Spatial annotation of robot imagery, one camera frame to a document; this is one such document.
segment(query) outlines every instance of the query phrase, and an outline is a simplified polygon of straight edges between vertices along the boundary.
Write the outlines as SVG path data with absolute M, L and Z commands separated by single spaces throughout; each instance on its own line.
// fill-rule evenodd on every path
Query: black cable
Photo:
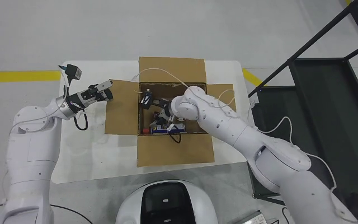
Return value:
M 80 128 L 77 124 L 77 118 L 74 116 L 73 117 L 73 120 L 74 120 L 74 124 L 76 125 L 76 127 L 79 129 L 79 130 L 87 130 L 88 128 L 88 120 L 87 120 L 87 114 L 84 114 L 84 120 L 86 121 L 86 126 L 84 128 Z
M 87 220 L 90 224 L 93 224 L 86 216 L 84 216 L 83 214 L 79 213 L 79 212 L 76 212 L 75 210 L 72 210 L 70 208 L 66 208 L 66 207 L 62 207 L 62 206 L 56 206 L 54 204 L 51 204 L 52 207 L 57 207 L 57 208 L 62 208 L 62 209 L 66 209 L 66 210 L 69 210 L 71 212 L 74 212 L 80 216 L 82 216 L 85 220 Z
M 285 210 L 285 209 L 287 209 L 287 210 L 288 210 L 288 208 L 287 208 L 287 207 L 282 208 L 282 214 L 284 215 L 284 217 L 285 217 L 285 219 L 286 219 L 287 224 L 290 224 L 289 220 L 287 219 L 287 217 L 286 217 L 286 215 L 285 215 L 285 212 L 284 212 L 284 210 Z
M 181 143 L 181 134 L 179 133 L 179 141 L 178 140 L 176 140 L 171 134 L 169 134 L 169 136 L 176 142 L 176 143 Z

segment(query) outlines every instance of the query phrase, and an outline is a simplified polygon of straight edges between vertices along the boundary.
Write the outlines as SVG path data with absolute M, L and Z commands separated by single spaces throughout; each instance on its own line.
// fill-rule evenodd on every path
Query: power cord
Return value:
M 285 212 L 284 212 L 285 209 L 287 209 L 287 207 L 282 208 L 281 211 L 282 211 L 282 214 L 284 215 L 284 217 L 285 217 L 285 219 L 286 219 L 287 224 L 290 224 L 289 220 L 287 219 L 287 217 L 286 217 L 286 215 L 285 215 Z M 280 224 L 280 220 L 276 220 L 275 222 L 271 222 L 270 224 L 274 224 L 274 223 Z
M 287 217 L 286 217 L 286 215 L 285 215 L 285 212 L 284 212 L 284 210 L 285 209 L 287 209 L 288 210 L 288 208 L 287 207 L 284 207 L 284 208 L 282 208 L 282 214 L 284 215 L 284 217 L 285 217 L 285 219 L 286 219 L 286 222 L 287 222 L 287 224 L 290 224 L 290 222 L 289 222 L 289 220 L 287 219 Z
M 179 133 L 179 141 L 176 140 L 176 139 L 173 137 L 173 135 L 169 134 L 169 136 L 170 136 L 176 143 L 178 143 L 178 144 L 181 143 L 181 133 Z
M 81 214 L 81 213 L 79 213 L 79 212 L 76 212 L 75 210 L 72 210 L 72 209 L 66 208 L 66 207 L 62 207 L 62 206 L 57 206 L 57 205 L 55 205 L 55 204 L 51 204 L 51 206 L 52 206 L 52 207 L 57 207 L 57 208 L 62 208 L 62 209 L 68 210 L 68 211 L 70 211 L 70 212 L 74 212 L 74 213 L 76 213 L 76 214 L 82 216 L 82 217 L 83 217 L 85 220 L 87 220 L 90 224 L 93 224 L 93 223 L 91 222 L 91 220 L 89 220 L 86 216 L 84 216 L 83 214 Z
M 261 131 L 261 130 L 259 130 L 259 129 L 258 129 L 258 131 L 261 132 L 261 133 L 263 133 L 263 134 L 271 133 L 271 132 L 273 132 L 274 130 L 276 130 L 276 129 L 281 125 L 281 123 L 284 121 L 284 119 L 287 119 L 287 120 L 290 122 L 290 143 L 293 145 L 293 143 L 292 143 L 292 122 L 291 122 L 291 119 L 290 119 L 288 116 L 284 116 L 284 117 L 280 120 L 280 122 L 278 123 L 278 125 L 277 125 L 274 129 L 272 129 L 272 130 L 270 130 L 270 131 L 268 131 L 268 132 L 263 132 L 263 131 Z
M 76 116 L 73 117 L 73 120 L 74 120 L 74 125 L 76 125 L 76 127 L 78 128 L 78 130 L 87 130 L 88 129 L 88 119 L 87 119 L 87 114 L 83 114 L 84 115 L 84 121 L 86 122 L 84 128 L 80 128 L 78 126 L 78 123 L 77 123 L 77 118 Z

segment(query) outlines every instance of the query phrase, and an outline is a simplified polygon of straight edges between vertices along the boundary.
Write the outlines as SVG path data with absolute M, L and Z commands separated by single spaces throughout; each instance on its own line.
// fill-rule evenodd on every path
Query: white cable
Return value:
M 174 76 L 174 75 L 171 74 L 170 72 L 168 72 L 168 71 L 166 71 L 166 70 L 164 70 L 164 69 L 161 69 L 161 68 L 146 68 L 146 69 L 140 71 L 140 72 L 139 72 L 137 75 L 135 75 L 131 80 L 132 80 L 132 81 L 135 80 L 135 78 L 137 78 L 142 72 L 147 71 L 147 70 L 160 70 L 160 71 L 166 72 L 168 75 L 172 76 L 173 78 L 175 78 L 176 80 L 178 80 L 180 83 L 182 83 L 186 88 L 188 88 L 188 89 L 189 89 L 196 97 L 198 97 L 200 100 L 203 100 L 204 102 L 207 102 L 211 107 L 221 108 L 221 109 L 222 109 L 223 107 L 228 106 L 228 104 L 231 104 L 232 101 L 234 100 L 234 97 L 233 97 L 228 104 L 225 104 L 225 105 L 223 105 L 223 106 L 220 106 L 220 105 L 219 105 L 219 106 L 211 105 L 211 102 L 208 102 L 207 100 L 205 100 L 205 99 L 201 98 L 200 96 L 198 96 L 197 94 L 195 94 L 195 93 L 193 92 L 193 90 L 191 90 L 191 89 L 188 87 L 188 85 L 185 84 L 183 81 L 181 81 L 179 78 L 177 78 L 176 76 Z M 222 92 L 222 93 L 220 94 L 219 98 L 221 97 L 221 95 L 222 95 L 223 93 L 225 93 L 225 92 L 227 92 L 227 91 L 234 91 L 234 90 L 225 90 L 224 92 Z
M 258 131 L 261 132 L 261 133 L 264 133 L 264 134 L 271 133 L 271 132 L 273 132 L 274 130 L 276 130 L 276 129 L 281 125 L 281 123 L 284 121 L 284 119 L 288 119 L 289 122 L 290 122 L 290 143 L 293 144 L 293 143 L 292 143 L 292 122 L 291 122 L 291 119 L 290 119 L 288 116 L 284 116 L 284 117 L 281 119 L 281 121 L 279 122 L 279 124 L 278 124 L 274 129 L 272 129 L 272 130 L 270 130 L 270 131 L 268 131 L 268 132 L 263 132 L 263 131 L 261 131 L 261 130 L 259 130 L 259 129 L 258 129 Z
M 47 115 L 47 116 L 44 116 L 44 117 L 42 117 L 42 118 L 36 118 L 36 119 L 31 119 L 31 120 L 23 120 L 23 121 L 21 121 L 21 122 L 17 122 L 17 123 L 14 124 L 14 125 L 12 126 L 12 128 L 10 129 L 9 135 L 11 134 L 11 132 L 12 132 L 12 130 L 13 130 L 13 128 L 14 128 L 15 126 L 17 126 L 17 125 L 19 125 L 19 124 L 22 124 L 22 123 L 25 123 L 25 122 L 33 122 L 33 121 L 35 121 L 35 120 L 41 120 L 41 119 L 44 119 L 44 118 L 48 118 L 49 116 L 51 116 L 51 115 L 53 115 L 54 113 L 56 113 L 56 112 L 62 107 L 62 105 L 66 102 L 66 97 L 67 97 L 67 95 L 68 95 L 68 91 L 67 91 L 68 85 L 66 84 L 66 78 L 65 78 L 65 76 L 64 76 L 64 74 L 63 74 L 62 71 L 61 71 L 61 75 L 62 75 L 62 77 L 63 77 L 63 81 L 65 82 L 65 95 L 64 95 L 63 102 L 61 103 L 61 105 L 60 105 L 54 112 L 52 112 L 51 114 L 49 114 L 49 115 Z
M 234 92 L 234 90 L 225 90 L 225 91 L 223 91 L 223 92 L 219 95 L 219 97 L 218 97 L 218 105 L 219 105 L 219 108 L 224 112 L 224 114 L 225 114 L 226 116 L 228 116 L 228 117 L 230 117 L 230 118 L 240 118 L 240 116 L 229 116 L 229 115 L 226 114 L 226 112 L 223 110 L 224 107 L 229 106 L 229 105 L 232 103 L 232 101 L 235 99 L 234 97 L 230 100 L 230 102 L 229 102 L 228 104 L 225 104 L 225 103 L 224 103 L 223 106 L 220 106 L 220 98 L 221 98 L 221 96 L 222 96 L 224 93 L 226 93 L 227 91 L 233 91 L 233 92 Z

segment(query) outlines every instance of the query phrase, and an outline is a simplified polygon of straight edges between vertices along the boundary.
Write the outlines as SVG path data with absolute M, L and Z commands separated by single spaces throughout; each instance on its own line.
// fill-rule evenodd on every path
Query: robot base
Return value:
M 197 186 L 182 180 L 147 184 L 128 196 L 116 224 L 217 224 L 213 203 Z

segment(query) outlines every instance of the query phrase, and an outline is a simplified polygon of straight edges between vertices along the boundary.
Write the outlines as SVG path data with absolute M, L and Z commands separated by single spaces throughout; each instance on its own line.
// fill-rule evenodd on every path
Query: white table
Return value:
M 85 90 L 89 85 L 108 79 L 130 81 L 139 72 L 138 61 L 68 61 L 82 70 L 80 81 L 74 80 L 70 93 Z M 232 83 L 235 91 L 237 112 L 243 119 L 248 117 L 249 99 L 241 65 L 237 61 L 205 61 L 208 84 Z M 63 95 L 64 80 L 61 79 L 59 95 Z M 86 109 L 88 129 L 80 131 L 73 120 L 63 121 L 60 156 L 52 174 L 54 183 L 67 183 L 161 172 L 193 167 L 213 166 L 246 159 L 232 146 L 213 137 L 215 162 L 208 164 L 188 164 L 157 167 L 136 166 L 137 136 L 107 135 L 105 132 L 106 102 L 97 102 Z M 83 117 L 79 125 L 84 127 Z

